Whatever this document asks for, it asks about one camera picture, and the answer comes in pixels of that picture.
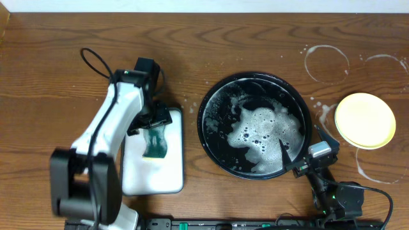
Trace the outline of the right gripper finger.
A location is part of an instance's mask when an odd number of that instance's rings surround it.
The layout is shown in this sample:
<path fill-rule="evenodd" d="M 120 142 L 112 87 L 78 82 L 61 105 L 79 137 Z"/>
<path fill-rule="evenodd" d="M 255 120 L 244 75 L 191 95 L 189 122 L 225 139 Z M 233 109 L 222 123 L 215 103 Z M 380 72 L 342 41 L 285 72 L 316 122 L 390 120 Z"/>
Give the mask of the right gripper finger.
<path fill-rule="evenodd" d="M 318 125 L 315 125 L 314 127 L 317 130 L 320 139 L 322 141 L 325 141 L 329 145 L 332 152 L 338 152 L 339 151 L 339 142 L 337 140 L 335 140 L 333 137 L 331 137 L 329 134 L 324 132 Z"/>
<path fill-rule="evenodd" d="M 280 144 L 281 153 L 282 153 L 282 167 L 286 168 L 288 165 L 291 164 L 291 159 L 288 155 L 286 147 L 284 146 L 283 142 L 280 139 L 279 139 L 279 144 Z"/>

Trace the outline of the green yellow sponge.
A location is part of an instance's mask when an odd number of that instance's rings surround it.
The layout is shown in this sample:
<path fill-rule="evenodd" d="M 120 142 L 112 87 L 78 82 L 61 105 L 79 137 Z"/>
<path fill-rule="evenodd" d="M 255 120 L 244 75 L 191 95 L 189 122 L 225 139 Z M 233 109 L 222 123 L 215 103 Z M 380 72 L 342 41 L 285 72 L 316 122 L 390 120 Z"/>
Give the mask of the green yellow sponge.
<path fill-rule="evenodd" d="M 144 158 L 162 159 L 167 154 L 165 126 L 158 126 L 144 131 L 146 149 Z"/>

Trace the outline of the yellow plate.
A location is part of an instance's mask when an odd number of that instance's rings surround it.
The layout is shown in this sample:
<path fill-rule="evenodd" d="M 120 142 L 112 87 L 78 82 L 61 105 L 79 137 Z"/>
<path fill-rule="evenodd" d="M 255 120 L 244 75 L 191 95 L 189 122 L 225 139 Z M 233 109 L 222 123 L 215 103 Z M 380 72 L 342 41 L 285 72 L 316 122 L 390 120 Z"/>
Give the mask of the yellow plate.
<path fill-rule="evenodd" d="M 381 98 L 369 93 L 353 93 L 343 98 L 334 119 L 339 134 L 348 137 L 396 132 L 392 109 Z"/>

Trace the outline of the light green plate top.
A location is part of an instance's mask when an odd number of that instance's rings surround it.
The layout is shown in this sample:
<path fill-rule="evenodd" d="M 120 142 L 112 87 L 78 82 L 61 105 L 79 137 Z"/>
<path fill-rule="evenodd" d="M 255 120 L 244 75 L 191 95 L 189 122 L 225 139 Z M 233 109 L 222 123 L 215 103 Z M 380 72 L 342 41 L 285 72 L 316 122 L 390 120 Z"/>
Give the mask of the light green plate top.
<path fill-rule="evenodd" d="M 341 137 L 351 145 L 358 147 L 360 149 L 375 150 L 384 147 L 386 144 L 388 144 L 394 137 L 394 134 L 386 135 L 369 134 L 363 135 L 362 137 L 359 137 L 357 135 L 353 137 L 348 137 L 347 135 L 341 134 Z"/>

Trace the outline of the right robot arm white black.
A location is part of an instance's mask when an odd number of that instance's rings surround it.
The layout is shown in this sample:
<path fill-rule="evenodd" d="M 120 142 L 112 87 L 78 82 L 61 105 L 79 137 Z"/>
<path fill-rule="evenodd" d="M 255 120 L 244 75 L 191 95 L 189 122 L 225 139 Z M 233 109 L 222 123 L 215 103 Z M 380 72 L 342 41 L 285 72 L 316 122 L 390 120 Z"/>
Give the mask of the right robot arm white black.
<path fill-rule="evenodd" d="M 323 211 L 329 220 L 355 219 L 362 215 L 364 190 L 358 183 L 337 182 L 329 167 L 338 160 L 340 144 L 333 137 L 316 127 L 321 141 L 308 147 L 307 155 L 291 162 L 287 147 L 280 141 L 282 167 L 293 171 L 294 177 L 306 176 L 311 184 L 317 210 Z"/>

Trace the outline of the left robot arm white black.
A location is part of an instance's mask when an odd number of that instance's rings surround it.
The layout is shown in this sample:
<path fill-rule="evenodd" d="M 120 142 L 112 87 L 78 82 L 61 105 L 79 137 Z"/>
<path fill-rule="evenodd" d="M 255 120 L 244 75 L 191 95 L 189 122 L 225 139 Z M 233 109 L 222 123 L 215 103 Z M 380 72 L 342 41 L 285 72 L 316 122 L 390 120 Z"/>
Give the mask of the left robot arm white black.
<path fill-rule="evenodd" d="M 154 101 L 162 70 L 116 70 L 107 96 L 70 149 L 50 157 L 51 206 L 55 215 L 90 221 L 90 229 L 136 229 L 138 214 L 122 203 L 115 160 L 126 135 L 171 122 Z"/>

